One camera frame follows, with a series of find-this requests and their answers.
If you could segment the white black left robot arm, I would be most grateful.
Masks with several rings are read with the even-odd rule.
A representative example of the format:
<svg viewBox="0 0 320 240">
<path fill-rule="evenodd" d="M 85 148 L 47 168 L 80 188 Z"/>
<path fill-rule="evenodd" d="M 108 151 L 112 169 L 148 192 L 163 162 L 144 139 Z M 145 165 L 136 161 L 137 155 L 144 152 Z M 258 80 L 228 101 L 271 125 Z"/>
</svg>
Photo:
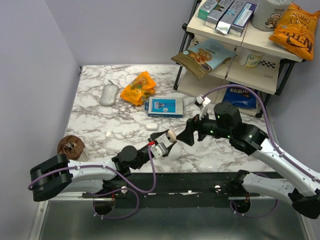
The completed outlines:
<svg viewBox="0 0 320 240">
<path fill-rule="evenodd" d="M 169 155 L 177 142 L 172 130 L 152 133 L 147 145 L 136 149 L 125 146 L 116 156 L 98 162 L 81 162 L 67 159 L 65 154 L 56 156 L 38 164 L 30 170 L 33 200 L 42 202 L 56 197 L 60 193 L 83 192 L 101 198 L 107 197 L 112 181 L 117 177 L 125 180 L 131 170 L 140 169 L 147 162 Z"/>
</svg>

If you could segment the beige small earbud case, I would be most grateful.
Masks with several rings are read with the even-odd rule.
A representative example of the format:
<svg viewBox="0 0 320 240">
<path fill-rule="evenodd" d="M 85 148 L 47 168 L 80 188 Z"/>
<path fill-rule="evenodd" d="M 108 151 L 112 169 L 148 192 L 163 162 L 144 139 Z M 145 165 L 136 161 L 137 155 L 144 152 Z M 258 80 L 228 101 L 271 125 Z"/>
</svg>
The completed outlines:
<svg viewBox="0 0 320 240">
<path fill-rule="evenodd" d="M 175 143 L 177 141 L 177 136 L 172 130 L 168 130 L 166 132 L 166 138 L 168 139 L 169 142 Z"/>
</svg>

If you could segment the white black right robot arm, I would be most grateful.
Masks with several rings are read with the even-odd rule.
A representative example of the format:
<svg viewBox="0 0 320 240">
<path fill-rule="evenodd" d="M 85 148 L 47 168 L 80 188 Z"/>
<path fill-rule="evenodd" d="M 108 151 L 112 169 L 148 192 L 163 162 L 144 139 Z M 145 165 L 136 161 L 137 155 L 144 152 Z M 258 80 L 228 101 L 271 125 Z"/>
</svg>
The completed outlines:
<svg viewBox="0 0 320 240">
<path fill-rule="evenodd" d="M 198 133 L 198 141 L 206 136 L 228 139 L 236 150 L 264 162 L 284 178 L 266 178 L 239 170 L 221 191 L 236 197 L 248 193 L 269 196 L 292 205 L 307 218 L 317 219 L 320 215 L 319 173 L 294 157 L 287 161 L 271 137 L 259 127 L 243 123 L 239 110 L 230 103 L 221 102 L 213 110 L 215 119 L 209 119 L 208 115 L 188 119 L 177 140 L 193 146 L 194 132 Z"/>
</svg>

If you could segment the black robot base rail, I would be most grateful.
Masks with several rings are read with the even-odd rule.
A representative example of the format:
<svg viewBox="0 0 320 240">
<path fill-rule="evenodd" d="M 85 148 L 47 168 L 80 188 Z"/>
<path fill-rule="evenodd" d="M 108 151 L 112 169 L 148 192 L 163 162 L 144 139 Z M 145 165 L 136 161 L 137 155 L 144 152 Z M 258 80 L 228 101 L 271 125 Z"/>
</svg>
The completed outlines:
<svg viewBox="0 0 320 240">
<path fill-rule="evenodd" d="M 250 194 L 240 185 L 244 172 L 133 173 L 123 180 L 104 182 L 99 196 L 116 191 L 118 209 L 227 208 L 231 199 L 248 203 Z"/>
</svg>

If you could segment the white earbud charging case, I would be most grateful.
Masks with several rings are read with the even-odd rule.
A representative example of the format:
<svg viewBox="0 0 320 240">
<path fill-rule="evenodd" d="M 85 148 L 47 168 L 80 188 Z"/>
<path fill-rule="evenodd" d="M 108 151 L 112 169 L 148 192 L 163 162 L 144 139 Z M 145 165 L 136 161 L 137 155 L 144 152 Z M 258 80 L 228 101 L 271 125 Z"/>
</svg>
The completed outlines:
<svg viewBox="0 0 320 240">
<path fill-rule="evenodd" d="M 159 129 L 159 125 L 157 123 L 147 123 L 145 125 L 145 129 L 148 130 L 148 131 L 156 131 Z"/>
</svg>

